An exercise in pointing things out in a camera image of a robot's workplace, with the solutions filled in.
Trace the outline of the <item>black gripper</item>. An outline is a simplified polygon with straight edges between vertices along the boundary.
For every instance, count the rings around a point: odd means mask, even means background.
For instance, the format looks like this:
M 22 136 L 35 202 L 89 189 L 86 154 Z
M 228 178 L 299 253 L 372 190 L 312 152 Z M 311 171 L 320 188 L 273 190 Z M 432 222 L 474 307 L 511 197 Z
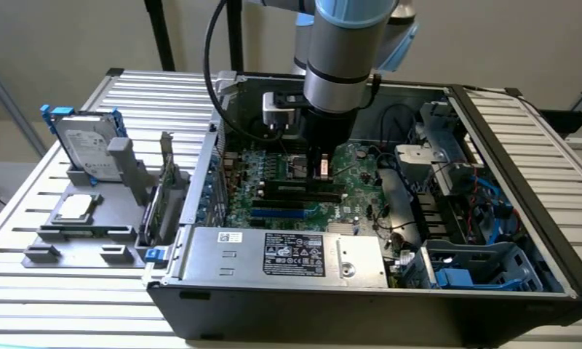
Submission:
M 329 113 L 316 108 L 301 110 L 301 138 L 307 141 L 307 181 L 321 176 L 321 157 L 329 161 L 335 148 L 347 142 L 356 120 L 356 109 Z

